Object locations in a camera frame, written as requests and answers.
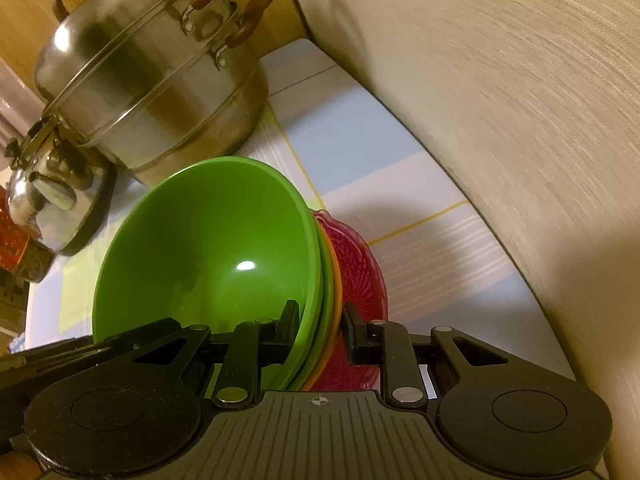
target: red container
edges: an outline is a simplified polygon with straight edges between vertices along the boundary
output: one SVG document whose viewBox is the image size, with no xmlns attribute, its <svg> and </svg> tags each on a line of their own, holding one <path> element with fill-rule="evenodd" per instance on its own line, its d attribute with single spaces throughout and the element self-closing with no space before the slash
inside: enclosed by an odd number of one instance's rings
<svg viewBox="0 0 640 480">
<path fill-rule="evenodd" d="M 29 234 L 9 216 L 6 190 L 0 187 L 0 267 L 14 272 L 29 245 Z"/>
<path fill-rule="evenodd" d="M 338 222 L 327 211 L 314 211 L 314 215 L 334 246 L 342 275 L 343 301 L 353 303 L 364 321 L 387 319 L 385 282 L 367 243 L 354 229 Z M 311 390 L 370 390 L 379 373 L 376 366 L 349 364 L 339 335 L 334 353 Z"/>
<path fill-rule="evenodd" d="M 54 253 L 18 227 L 9 216 L 6 190 L 0 187 L 0 267 L 37 283 L 49 271 Z"/>
</svg>

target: green bowl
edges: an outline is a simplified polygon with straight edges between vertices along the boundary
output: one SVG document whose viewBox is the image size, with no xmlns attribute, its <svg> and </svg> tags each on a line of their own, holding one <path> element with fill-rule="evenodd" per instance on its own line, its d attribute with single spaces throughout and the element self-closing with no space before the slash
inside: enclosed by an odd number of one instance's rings
<svg viewBox="0 0 640 480">
<path fill-rule="evenodd" d="M 331 256 L 329 254 L 329 249 L 326 246 L 324 236 L 322 236 L 320 229 L 322 228 L 316 221 L 318 244 L 320 245 L 320 256 L 322 261 L 322 278 L 324 280 L 324 287 L 322 288 L 322 311 L 320 312 L 318 327 L 316 328 L 316 334 L 314 335 L 314 341 L 311 343 L 309 354 L 306 356 L 305 362 L 300 367 L 298 373 L 289 383 L 287 390 L 299 390 L 300 386 L 302 386 L 316 368 L 316 365 L 320 360 L 320 356 L 322 355 L 322 350 L 324 350 L 324 345 L 326 345 L 326 341 L 329 339 L 331 321 L 334 316 L 334 274 L 331 268 Z"/>
<path fill-rule="evenodd" d="M 163 317 L 231 332 L 300 305 L 300 329 L 270 388 L 284 389 L 308 355 L 322 300 L 316 221 L 292 183 L 234 156 L 190 166 L 127 216 L 100 269 L 94 340 Z"/>
</svg>

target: metal screw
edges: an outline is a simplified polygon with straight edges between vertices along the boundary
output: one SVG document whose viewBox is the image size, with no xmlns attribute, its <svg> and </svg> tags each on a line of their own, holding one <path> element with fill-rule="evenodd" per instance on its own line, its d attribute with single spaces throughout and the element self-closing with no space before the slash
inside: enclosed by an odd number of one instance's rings
<svg viewBox="0 0 640 480">
<path fill-rule="evenodd" d="M 247 398 L 247 392 L 244 388 L 238 388 L 237 386 L 228 386 L 222 388 L 217 396 L 225 404 L 235 404 L 236 402 L 242 402 Z"/>
<path fill-rule="evenodd" d="M 398 402 L 418 402 L 424 397 L 424 394 L 418 388 L 402 386 L 393 390 L 391 396 Z"/>
</svg>

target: yellow line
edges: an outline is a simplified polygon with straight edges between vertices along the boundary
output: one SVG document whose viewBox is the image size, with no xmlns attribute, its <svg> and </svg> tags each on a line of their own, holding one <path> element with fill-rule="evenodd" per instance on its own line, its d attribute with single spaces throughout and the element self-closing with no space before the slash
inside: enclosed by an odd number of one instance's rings
<svg viewBox="0 0 640 480">
<path fill-rule="evenodd" d="M 377 244 L 379 242 L 383 242 L 384 240 L 389 240 L 389 238 L 399 235 L 400 233 L 404 233 L 405 231 L 408 231 L 409 229 L 413 229 L 414 227 L 420 225 L 420 224 L 424 224 L 425 222 L 428 222 L 429 220 L 433 220 L 434 218 L 437 218 L 438 216 L 442 216 L 446 213 L 448 213 L 449 211 L 453 211 L 455 208 L 460 207 L 461 205 L 465 205 L 468 204 L 469 200 L 462 200 L 461 202 L 457 202 L 454 205 L 450 205 L 447 208 L 444 208 L 442 211 L 438 211 L 437 213 L 434 213 L 431 216 L 427 216 L 427 218 L 423 218 L 421 220 L 418 220 L 417 222 L 414 222 L 412 224 L 409 225 L 405 225 L 404 227 L 399 228 L 396 231 L 393 231 L 391 233 L 389 233 L 388 235 L 384 235 L 381 236 L 380 238 L 376 238 L 375 240 L 372 240 L 370 242 L 367 242 L 368 246 L 372 246 L 374 244 Z"/>
<path fill-rule="evenodd" d="M 306 172 L 305 167 L 302 165 L 302 162 L 300 161 L 300 158 L 299 158 L 298 154 L 296 153 L 296 150 L 293 149 L 293 146 L 289 142 L 289 139 L 287 139 L 287 134 L 284 132 L 284 128 L 280 124 L 280 121 L 276 117 L 276 113 L 273 111 L 273 108 L 271 108 L 271 103 L 268 100 L 267 100 L 267 106 L 269 107 L 269 111 L 271 112 L 271 116 L 273 117 L 273 121 L 276 123 L 276 126 L 278 127 L 280 133 L 282 134 L 282 137 L 284 137 L 284 141 L 287 143 L 287 146 L 291 150 L 291 153 L 293 154 L 293 157 L 296 159 L 296 162 L 298 163 L 298 165 L 300 167 L 300 171 L 302 171 L 302 174 L 305 176 L 306 182 L 309 184 L 309 187 L 311 188 L 311 191 L 313 191 L 314 196 L 316 197 L 316 200 L 318 200 L 318 203 L 320 204 L 320 207 L 322 209 L 326 209 L 326 207 L 324 206 L 324 202 L 322 201 L 322 197 L 318 193 L 318 190 L 316 189 L 316 186 L 314 186 L 314 183 L 311 182 L 311 179 L 309 178 L 309 175 Z"/>
</svg>

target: pot lid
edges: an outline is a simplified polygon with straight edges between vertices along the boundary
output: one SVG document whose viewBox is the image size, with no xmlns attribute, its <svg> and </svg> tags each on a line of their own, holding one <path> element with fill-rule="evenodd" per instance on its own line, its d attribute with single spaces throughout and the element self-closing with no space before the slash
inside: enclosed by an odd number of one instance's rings
<svg viewBox="0 0 640 480">
<path fill-rule="evenodd" d="M 52 101 L 100 51 L 161 0 L 85 0 L 60 23 L 40 51 L 33 78 L 41 97 Z M 66 14 L 62 0 L 54 8 Z"/>
</svg>

